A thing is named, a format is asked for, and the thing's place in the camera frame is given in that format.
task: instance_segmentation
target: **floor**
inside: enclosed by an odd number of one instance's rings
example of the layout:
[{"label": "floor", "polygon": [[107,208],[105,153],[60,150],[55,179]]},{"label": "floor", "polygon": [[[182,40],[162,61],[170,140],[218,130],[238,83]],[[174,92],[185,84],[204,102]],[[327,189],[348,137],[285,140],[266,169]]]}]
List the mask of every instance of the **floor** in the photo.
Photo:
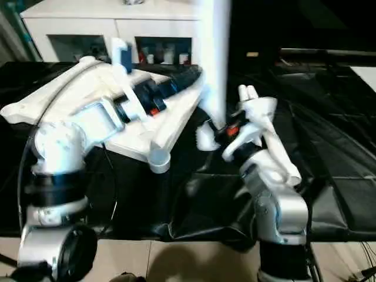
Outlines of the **floor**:
[{"label": "floor", "polygon": [[[0,238],[0,253],[16,258],[19,239]],[[93,270],[84,281],[107,282],[127,271],[148,282],[257,281],[259,248],[237,253],[220,243],[101,240]],[[359,243],[316,243],[325,282],[345,281],[368,267]],[[0,276],[12,269],[0,264]]]}]

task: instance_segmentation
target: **black cable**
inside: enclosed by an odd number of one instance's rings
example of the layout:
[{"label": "black cable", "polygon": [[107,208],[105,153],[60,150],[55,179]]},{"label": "black cable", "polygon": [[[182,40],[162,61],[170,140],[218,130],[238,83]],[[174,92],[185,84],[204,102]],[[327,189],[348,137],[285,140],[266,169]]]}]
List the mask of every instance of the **black cable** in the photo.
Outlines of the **black cable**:
[{"label": "black cable", "polygon": [[[368,249],[367,249],[367,246],[370,248],[370,245],[369,244],[364,244],[364,242],[362,242],[362,245],[364,246],[365,250],[367,251],[367,256],[368,256],[368,258],[370,259],[370,262],[371,262],[371,267],[374,267],[373,260],[372,260],[372,258],[370,256],[370,253],[368,252]],[[373,278],[373,281],[375,282],[375,274],[372,275],[370,278]]]},{"label": "black cable", "polygon": [[111,223],[113,221],[113,217],[115,215],[115,212],[116,212],[116,208],[118,206],[118,195],[119,195],[119,187],[118,187],[118,178],[116,177],[116,172],[115,172],[115,168],[113,166],[113,163],[111,161],[111,158],[110,156],[108,155],[108,151],[107,151],[107,148],[106,148],[106,145],[104,143],[102,143],[102,149],[103,149],[103,153],[105,154],[106,156],[106,159],[107,159],[107,162],[110,166],[110,169],[111,169],[111,172],[112,172],[112,176],[113,176],[113,187],[114,187],[114,197],[113,197],[113,209],[112,209],[112,214],[111,214],[111,218],[109,220],[109,222],[107,223],[107,225],[102,229],[102,231],[98,234],[98,240],[99,239],[102,239],[102,237],[105,235],[107,229],[111,226]]},{"label": "black cable", "polygon": [[6,264],[7,266],[11,266],[11,267],[15,267],[17,268],[17,261],[10,258],[10,257],[7,257],[3,254],[0,254],[0,263],[4,263]]},{"label": "black cable", "polygon": [[[363,242],[360,243],[361,246],[362,246],[362,249],[363,249],[363,253],[367,259],[367,263],[368,263],[368,266],[371,265],[371,267],[374,266],[373,262],[372,262],[372,259],[371,259],[371,256],[370,256],[370,253],[368,252],[365,244]],[[361,281],[367,281],[368,279],[371,279],[373,278],[373,280],[375,281],[375,275],[372,275],[372,276],[369,276],[369,277],[364,277]]]},{"label": "black cable", "polygon": [[323,274],[321,273],[320,266],[317,263],[317,258],[316,258],[315,254],[313,252],[312,243],[308,242],[306,244],[306,248],[308,250],[308,253],[309,253],[309,256],[310,256],[309,259],[310,259],[311,264],[313,265],[313,270],[315,272],[315,275],[317,276],[317,279],[318,279],[319,282],[323,282],[324,281]]},{"label": "black cable", "polygon": [[365,242],[365,244],[368,246],[369,250],[372,252],[372,254],[374,254],[375,258],[376,258],[376,253],[375,251],[371,248],[370,244],[368,242]]},{"label": "black cable", "polygon": [[22,176],[24,175],[24,165],[25,165],[25,162],[26,162],[26,157],[27,157],[27,153],[29,152],[29,149],[31,147],[31,144],[32,144],[32,140],[33,140],[33,137],[34,137],[34,133],[35,131],[37,130],[38,126],[40,125],[43,117],[46,115],[47,111],[50,109],[50,107],[53,105],[54,101],[60,96],[61,93],[63,93],[63,91],[73,82],[75,81],[78,77],[80,77],[80,75],[82,73],[84,73],[85,71],[89,70],[89,69],[92,69],[94,68],[95,66],[97,66],[98,64],[101,64],[103,62],[101,61],[97,61],[91,65],[88,65],[87,67],[83,68],[80,70],[79,73],[77,73],[77,75],[67,81],[65,81],[62,85],[60,85],[56,90],[55,90],[55,94],[52,96],[52,98],[49,100],[49,102],[47,103],[47,105],[45,106],[43,112],[41,113],[41,115],[39,116],[37,122],[33,125],[32,129],[30,130],[29,132],[29,136],[28,136],[28,140],[26,141],[25,143],[25,147],[23,148],[23,151],[22,151],[22,156],[21,156],[21,160],[19,162],[19,168],[18,168],[18,175],[17,175],[17,207],[18,207],[18,220],[19,220],[19,229],[20,229],[20,232],[22,234],[22,229],[24,227],[24,213],[23,213],[23,210],[22,210],[22,203],[21,203],[21,194],[22,194]]}]

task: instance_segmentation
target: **black table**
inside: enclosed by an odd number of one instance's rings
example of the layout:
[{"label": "black table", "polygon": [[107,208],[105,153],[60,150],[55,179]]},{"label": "black table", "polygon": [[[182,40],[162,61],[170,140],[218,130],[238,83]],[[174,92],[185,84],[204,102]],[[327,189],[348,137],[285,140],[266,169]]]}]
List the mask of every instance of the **black table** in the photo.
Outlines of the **black table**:
[{"label": "black table", "polygon": [[[17,102],[71,63],[7,63],[0,68],[0,108]],[[169,66],[139,66],[168,75]],[[303,177],[297,187],[310,208],[312,241],[376,240],[376,94],[350,68],[276,66],[229,74],[227,105],[237,86],[252,84],[260,96],[278,98],[274,120],[291,160]],[[167,177],[145,163],[110,152],[119,188],[109,239],[222,241],[245,250],[254,244],[251,197],[242,192],[237,168],[220,152],[196,149],[194,131],[206,118],[196,110],[172,150]],[[26,124],[1,118],[0,236],[20,236],[16,174],[29,133]],[[35,159],[30,157],[27,165]],[[112,212],[113,174],[101,148],[86,158],[88,223],[97,231]]]}]

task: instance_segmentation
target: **table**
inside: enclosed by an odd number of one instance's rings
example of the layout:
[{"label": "table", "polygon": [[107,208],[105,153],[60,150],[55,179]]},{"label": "table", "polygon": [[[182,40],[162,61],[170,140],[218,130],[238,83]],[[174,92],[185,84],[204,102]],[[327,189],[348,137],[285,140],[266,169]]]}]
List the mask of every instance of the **table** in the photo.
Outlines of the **table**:
[{"label": "table", "polygon": [[[16,102],[70,63],[7,63],[0,68],[0,106]],[[151,66],[167,75],[170,66]],[[227,105],[234,108],[239,84],[253,84],[260,96],[279,104],[274,125],[291,160],[300,169],[297,188],[310,208],[313,241],[376,239],[376,94],[350,68],[276,66],[267,72],[231,73]],[[110,157],[119,185],[118,208],[105,234],[109,239],[221,241],[245,250],[254,244],[251,197],[237,168],[220,152],[196,149],[194,131],[205,114],[196,110],[172,150],[168,177],[116,153]],[[0,121],[0,236],[19,236],[16,171],[29,126]],[[86,158],[89,225],[101,230],[112,212],[113,177],[103,153]]]}]

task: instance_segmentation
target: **white pole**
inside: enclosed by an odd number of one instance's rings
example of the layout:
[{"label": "white pole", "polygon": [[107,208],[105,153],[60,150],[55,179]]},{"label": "white pole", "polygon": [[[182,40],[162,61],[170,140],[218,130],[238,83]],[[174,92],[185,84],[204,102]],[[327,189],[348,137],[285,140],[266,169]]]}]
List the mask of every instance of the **white pole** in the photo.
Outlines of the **white pole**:
[{"label": "white pole", "polygon": [[199,65],[204,70],[207,92],[200,107],[218,129],[226,124],[227,57],[230,25],[229,0],[197,0],[200,8]]}]

